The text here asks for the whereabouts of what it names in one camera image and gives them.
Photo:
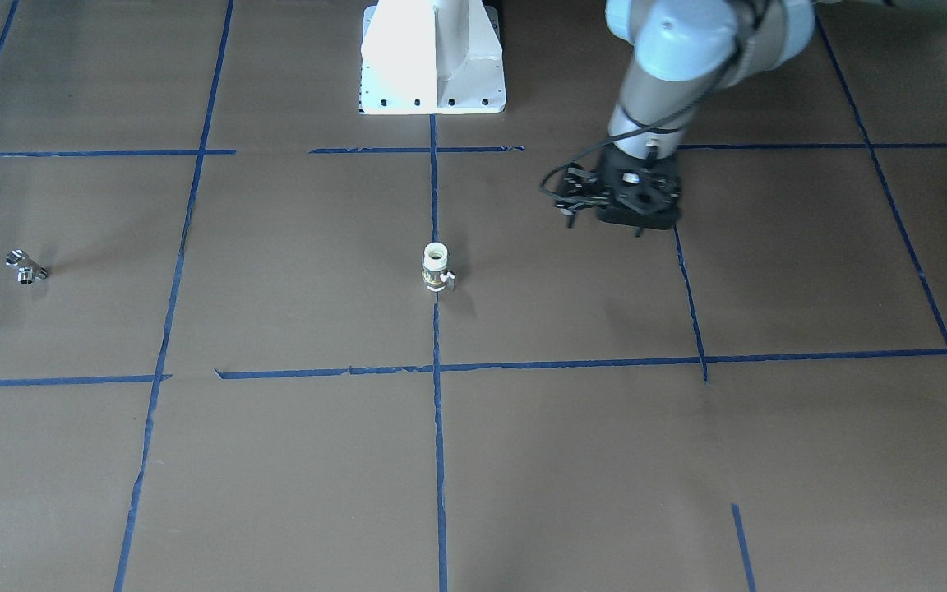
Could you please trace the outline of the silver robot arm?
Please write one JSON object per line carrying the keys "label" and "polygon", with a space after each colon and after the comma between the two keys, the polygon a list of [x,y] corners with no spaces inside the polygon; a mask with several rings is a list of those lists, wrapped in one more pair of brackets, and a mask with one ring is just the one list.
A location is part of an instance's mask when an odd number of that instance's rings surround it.
{"label": "silver robot arm", "polygon": [[608,29],[632,56],[607,136],[540,184],[568,225],[584,210],[605,224],[669,231],[681,218],[677,150],[707,98],[781,67],[811,41],[815,1],[609,1]]}

